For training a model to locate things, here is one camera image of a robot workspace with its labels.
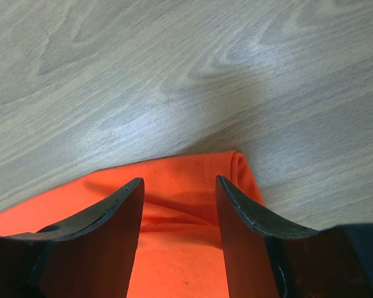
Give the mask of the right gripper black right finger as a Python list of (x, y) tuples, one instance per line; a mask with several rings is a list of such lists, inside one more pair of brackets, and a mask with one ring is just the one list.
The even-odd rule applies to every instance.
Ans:
[(231, 297), (373, 297), (373, 223), (308, 228), (224, 176), (216, 205)]

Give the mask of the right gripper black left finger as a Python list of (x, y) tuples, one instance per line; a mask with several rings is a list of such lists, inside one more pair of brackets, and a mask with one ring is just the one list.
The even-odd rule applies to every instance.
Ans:
[(144, 181), (35, 233), (0, 237), (0, 297), (125, 297)]

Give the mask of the orange polo shirt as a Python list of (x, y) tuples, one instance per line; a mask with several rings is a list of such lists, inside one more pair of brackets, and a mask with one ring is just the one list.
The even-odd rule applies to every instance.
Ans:
[(145, 182), (129, 297), (227, 297), (216, 210), (217, 176), (261, 202), (237, 151), (179, 156), (95, 171), (0, 213), (0, 236), (38, 229), (108, 197), (133, 178)]

